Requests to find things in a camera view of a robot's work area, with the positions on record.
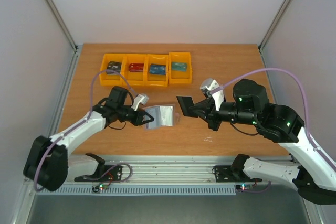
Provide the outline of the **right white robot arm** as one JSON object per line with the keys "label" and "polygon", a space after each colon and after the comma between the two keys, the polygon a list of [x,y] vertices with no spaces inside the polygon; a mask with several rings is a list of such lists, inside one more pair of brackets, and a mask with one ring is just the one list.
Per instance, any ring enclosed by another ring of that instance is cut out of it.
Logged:
{"label": "right white robot arm", "polygon": [[280,183],[309,202],[334,205],[334,163],[326,161],[326,153],[314,140],[308,140],[303,119],[288,106],[270,103],[265,87],[252,80],[242,79],[234,85],[234,102],[226,102],[222,91],[210,94],[217,86],[213,79],[205,81],[202,91],[206,98],[199,103],[191,97],[180,97],[184,116],[201,118],[213,131],[218,131],[222,122],[252,125],[257,134],[279,144],[299,162],[281,166],[238,154],[231,165],[233,177]]}

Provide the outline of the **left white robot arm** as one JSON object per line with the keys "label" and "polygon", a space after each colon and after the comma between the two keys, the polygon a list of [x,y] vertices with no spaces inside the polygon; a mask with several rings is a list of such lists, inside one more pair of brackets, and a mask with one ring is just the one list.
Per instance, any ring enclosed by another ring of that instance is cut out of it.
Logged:
{"label": "left white robot arm", "polygon": [[108,97],[97,104],[78,122],[49,137],[39,136],[30,148],[23,174],[33,181],[35,191],[55,191],[68,176],[68,158],[73,151],[94,134],[116,121],[142,126],[154,117],[140,108],[149,97],[140,93],[135,97],[123,87],[112,88]]}

